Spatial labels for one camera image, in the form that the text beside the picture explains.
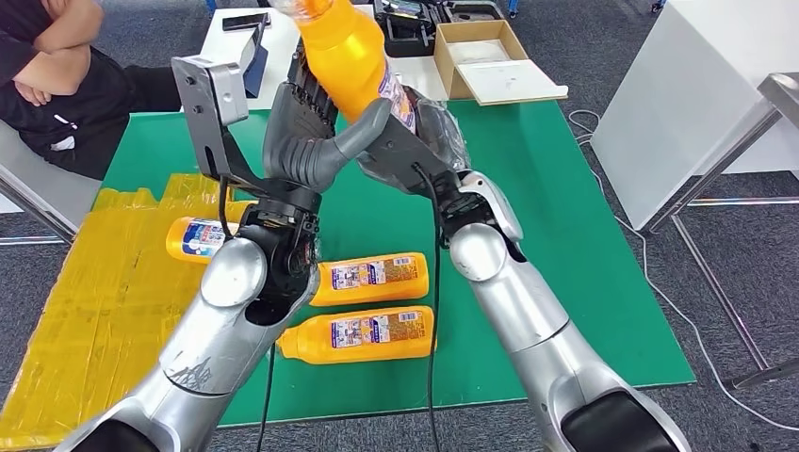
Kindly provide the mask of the person's left hand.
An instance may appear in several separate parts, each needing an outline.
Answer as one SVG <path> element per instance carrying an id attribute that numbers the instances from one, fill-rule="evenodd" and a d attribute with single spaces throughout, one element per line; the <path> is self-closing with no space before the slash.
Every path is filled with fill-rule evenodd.
<path id="1" fill-rule="evenodd" d="M 52 100 L 52 95 L 46 91 L 34 89 L 20 82 L 14 82 L 14 87 L 22 98 L 33 106 L 47 105 Z"/>

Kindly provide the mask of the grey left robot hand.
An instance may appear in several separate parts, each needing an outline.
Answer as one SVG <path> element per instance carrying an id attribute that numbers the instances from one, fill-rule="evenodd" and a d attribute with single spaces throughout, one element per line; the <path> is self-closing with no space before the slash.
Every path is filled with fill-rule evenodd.
<path id="1" fill-rule="evenodd" d="M 380 136 L 390 116 L 391 102 L 379 97 L 355 123 L 337 133 L 338 109 L 312 74 L 300 42 L 269 113 L 263 144 L 265 175 L 322 193 Z"/>

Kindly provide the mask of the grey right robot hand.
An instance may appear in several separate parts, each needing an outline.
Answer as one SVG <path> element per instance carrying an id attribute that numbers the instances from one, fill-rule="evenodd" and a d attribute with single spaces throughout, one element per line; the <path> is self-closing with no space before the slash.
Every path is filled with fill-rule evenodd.
<path id="1" fill-rule="evenodd" d="M 403 89 L 416 112 L 417 136 L 453 170 L 470 170 L 463 133 L 457 119 L 447 109 L 447 103 L 430 99 L 410 86 Z"/>

